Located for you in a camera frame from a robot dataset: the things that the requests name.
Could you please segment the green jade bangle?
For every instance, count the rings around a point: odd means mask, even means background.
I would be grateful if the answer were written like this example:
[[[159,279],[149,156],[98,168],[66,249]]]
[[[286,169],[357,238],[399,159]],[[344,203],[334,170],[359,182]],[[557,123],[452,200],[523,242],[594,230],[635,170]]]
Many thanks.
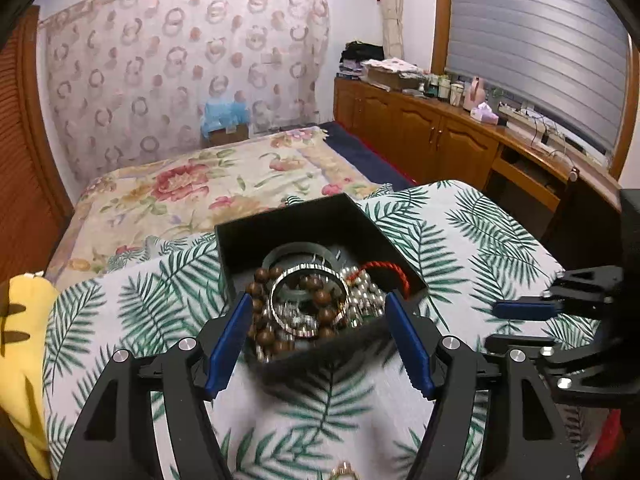
[[[334,299],[344,300],[348,287],[338,272],[337,256],[320,244],[293,242],[274,248],[262,260],[272,285],[269,289],[268,306],[277,304],[303,304],[314,296],[314,290],[293,285],[293,276],[302,274],[306,278],[320,278],[323,287]]]

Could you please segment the black jewelry box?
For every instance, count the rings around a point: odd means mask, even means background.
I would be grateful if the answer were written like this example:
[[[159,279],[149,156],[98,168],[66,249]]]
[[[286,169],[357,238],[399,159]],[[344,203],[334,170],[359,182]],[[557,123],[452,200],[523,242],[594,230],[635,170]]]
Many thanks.
[[[216,226],[228,289],[254,301],[245,344],[252,373],[266,384],[289,380],[387,339],[387,295],[396,292],[418,302],[427,292],[409,256],[410,237],[423,226],[425,203],[415,188],[361,202],[338,194]],[[293,242],[320,244],[337,256],[346,299],[334,299],[320,278],[298,274],[293,285],[314,290],[312,300],[268,306],[272,281],[260,267],[262,260]]]

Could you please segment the yellow plush toy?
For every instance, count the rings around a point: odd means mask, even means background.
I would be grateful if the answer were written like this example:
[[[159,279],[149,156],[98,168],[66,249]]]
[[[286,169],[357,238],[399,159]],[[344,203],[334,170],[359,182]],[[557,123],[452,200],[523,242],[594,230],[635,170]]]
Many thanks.
[[[18,456],[38,479],[52,477],[44,430],[43,353],[58,290],[38,274],[1,284],[1,414],[12,425]]]

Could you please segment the white power strip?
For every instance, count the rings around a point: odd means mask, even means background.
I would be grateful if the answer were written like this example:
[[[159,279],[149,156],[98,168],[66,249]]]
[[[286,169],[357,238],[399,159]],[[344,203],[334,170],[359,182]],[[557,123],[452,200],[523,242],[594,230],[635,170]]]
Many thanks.
[[[506,121],[506,128],[529,138],[529,140],[541,141],[544,136],[548,136],[546,144],[553,142],[559,146],[570,145],[591,157],[605,158],[605,152],[600,152],[577,133],[568,130],[543,114],[527,108],[514,108],[506,103],[500,103],[498,115]]]

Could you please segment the wooden sideboard cabinet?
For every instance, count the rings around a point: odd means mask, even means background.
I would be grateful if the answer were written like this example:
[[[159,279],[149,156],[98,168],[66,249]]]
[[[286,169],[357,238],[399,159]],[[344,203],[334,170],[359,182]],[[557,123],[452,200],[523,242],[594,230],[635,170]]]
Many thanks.
[[[359,80],[335,78],[333,114],[413,183],[472,185],[538,238],[620,228],[615,184],[568,148],[546,151],[448,104]]]

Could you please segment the pink tissue pack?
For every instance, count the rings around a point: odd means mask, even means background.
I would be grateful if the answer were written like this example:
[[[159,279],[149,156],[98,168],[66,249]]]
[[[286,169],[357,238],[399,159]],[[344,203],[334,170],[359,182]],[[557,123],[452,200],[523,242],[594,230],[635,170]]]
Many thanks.
[[[492,110],[487,102],[474,106],[470,111],[471,118],[487,125],[498,125],[499,116]]]

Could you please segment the navy blue blanket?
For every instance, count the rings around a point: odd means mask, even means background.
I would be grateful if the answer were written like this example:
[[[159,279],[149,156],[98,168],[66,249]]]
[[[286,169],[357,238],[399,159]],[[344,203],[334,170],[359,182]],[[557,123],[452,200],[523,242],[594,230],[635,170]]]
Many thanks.
[[[395,192],[412,188],[413,183],[389,162],[366,147],[337,122],[325,122],[320,128],[326,132],[326,144],[355,166],[371,182],[390,184]]]

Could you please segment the pink figurine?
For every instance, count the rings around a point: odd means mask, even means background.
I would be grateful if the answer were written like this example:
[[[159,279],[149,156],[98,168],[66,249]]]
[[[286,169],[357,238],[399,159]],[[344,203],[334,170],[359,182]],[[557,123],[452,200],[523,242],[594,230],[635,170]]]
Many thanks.
[[[485,101],[485,81],[483,78],[474,77],[473,80],[465,86],[462,107],[467,112],[470,112],[473,108],[480,106],[480,104]]]

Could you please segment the floral bed blanket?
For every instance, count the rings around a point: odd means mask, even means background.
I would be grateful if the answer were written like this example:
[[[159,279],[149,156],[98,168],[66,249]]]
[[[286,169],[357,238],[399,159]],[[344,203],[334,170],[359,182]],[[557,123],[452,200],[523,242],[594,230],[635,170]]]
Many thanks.
[[[85,188],[44,276],[63,290],[140,254],[152,240],[210,232],[290,196],[360,200],[381,185],[333,151],[320,126],[115,170]]]

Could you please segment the brown slatted wardrobe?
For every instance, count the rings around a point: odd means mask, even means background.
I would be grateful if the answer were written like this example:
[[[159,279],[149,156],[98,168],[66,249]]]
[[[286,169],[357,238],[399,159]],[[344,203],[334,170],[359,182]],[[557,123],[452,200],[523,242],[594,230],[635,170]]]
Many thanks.
[[[74,213],[40,107],[38,15],[38,6],[30,6],[1,49],[0,273],[4,282],[46,270]]]

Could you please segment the cardboard box with papers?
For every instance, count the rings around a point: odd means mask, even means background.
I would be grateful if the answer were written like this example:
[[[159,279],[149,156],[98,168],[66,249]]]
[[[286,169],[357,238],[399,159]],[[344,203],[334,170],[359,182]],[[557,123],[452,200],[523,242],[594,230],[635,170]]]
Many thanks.
[[[362,63],[364,76],[370,84],[384,86],[394,91],[419,89],[426,81],[426,73],[420,67],[401,58],[367,60]]]

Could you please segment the grey window blind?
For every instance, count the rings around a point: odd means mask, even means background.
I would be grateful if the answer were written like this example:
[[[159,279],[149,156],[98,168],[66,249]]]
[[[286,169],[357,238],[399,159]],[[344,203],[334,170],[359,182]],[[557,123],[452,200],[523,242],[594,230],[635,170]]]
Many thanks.
[[[484,79],[609,152],[628,47],[606,0],[451,0],[446,69]]]

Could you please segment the pile of folded clothes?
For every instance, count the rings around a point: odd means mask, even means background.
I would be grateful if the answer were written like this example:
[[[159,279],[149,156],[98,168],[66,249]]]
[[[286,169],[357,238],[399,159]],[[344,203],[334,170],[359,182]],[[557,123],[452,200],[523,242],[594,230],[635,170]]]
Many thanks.
[[[336,76],[349,80],[359,80],[364,74],[362,64],[364,62],[384,60],[384,50],[382,46],[367,44],[359,40],[346,44],[338,63]]]

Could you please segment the blue bag on box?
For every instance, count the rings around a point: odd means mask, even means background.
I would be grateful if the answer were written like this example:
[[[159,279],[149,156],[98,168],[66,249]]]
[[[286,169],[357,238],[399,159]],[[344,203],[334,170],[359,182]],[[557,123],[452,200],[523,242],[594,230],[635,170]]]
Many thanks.
[[[209,100],[201,116],[201,135],[209,138],[212,132],[227,131],[250,123],[250,112],[245,103]]]

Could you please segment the circle pattern curtain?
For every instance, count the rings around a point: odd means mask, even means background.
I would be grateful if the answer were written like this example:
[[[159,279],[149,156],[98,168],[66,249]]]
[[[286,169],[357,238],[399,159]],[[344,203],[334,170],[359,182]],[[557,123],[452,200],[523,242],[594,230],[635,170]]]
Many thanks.
[[[316,122],[326,0],[82,0],[42,24],[58,138],[79,183],[195,150],[209,100],[263,133]]]

